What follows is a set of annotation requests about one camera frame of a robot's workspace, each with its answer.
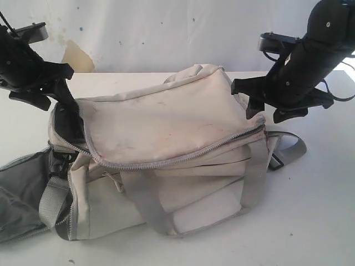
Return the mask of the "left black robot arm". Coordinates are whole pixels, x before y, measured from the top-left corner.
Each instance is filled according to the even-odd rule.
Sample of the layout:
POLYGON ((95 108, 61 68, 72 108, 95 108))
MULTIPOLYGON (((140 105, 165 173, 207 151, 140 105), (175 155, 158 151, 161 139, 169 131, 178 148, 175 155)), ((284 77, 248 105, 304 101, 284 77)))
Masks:
POLYGON ((70 142, 84 141, 78 104, 67 86, 74 69, 68 63, 45 61, 31 48, 48 38, 46 23, 14 29, 1 16, 1 88, 11 100, 47 111, 54 99, 59 104, 59 132, 70 142))

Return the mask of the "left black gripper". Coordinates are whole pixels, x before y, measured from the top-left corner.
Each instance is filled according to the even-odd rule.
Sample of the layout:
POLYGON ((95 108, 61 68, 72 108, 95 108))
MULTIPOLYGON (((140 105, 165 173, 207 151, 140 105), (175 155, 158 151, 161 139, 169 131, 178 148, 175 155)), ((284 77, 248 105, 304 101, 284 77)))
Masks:
POLYGON ((9 99, 48 111, 57 96, 54 129, 70 143, 84 143, 83 120, 67 86, 74 70, 67 63, 45 61, 30 45, 11 36, 14 30, 1 30, 1 88, 9 99))

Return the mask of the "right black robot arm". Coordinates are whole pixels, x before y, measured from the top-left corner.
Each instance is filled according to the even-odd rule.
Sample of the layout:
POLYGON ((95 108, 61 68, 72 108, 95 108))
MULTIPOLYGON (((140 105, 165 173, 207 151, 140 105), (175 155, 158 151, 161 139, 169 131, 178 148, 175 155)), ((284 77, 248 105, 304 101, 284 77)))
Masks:
POLYGON ((247 119, 264 111, 265 105, 276 109, 275 123, 304 117, 312 107, 328 109, 341 98, 316 86, 344 59, 353 57, 354 1, 319 1, 302 38, 266 32, 258 49, 274 62, 270 71, 265 76, 234 79, 231 85, 233 95, 248 96, 247 119))

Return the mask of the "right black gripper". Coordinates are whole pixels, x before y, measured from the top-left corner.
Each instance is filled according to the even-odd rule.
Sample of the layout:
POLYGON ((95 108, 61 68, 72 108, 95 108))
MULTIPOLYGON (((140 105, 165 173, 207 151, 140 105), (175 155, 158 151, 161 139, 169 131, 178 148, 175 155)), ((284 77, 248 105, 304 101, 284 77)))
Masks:
POLYGON ((248 96, 246 118, 265 110, 265 97, 276 107, 273 122, 305 117, 308 107, 329 108, 334 96, 316 88, 344 59, 340 45, 299 41, 292 50, 282 53, 266 77, 234 79, 231 94, 248 96))

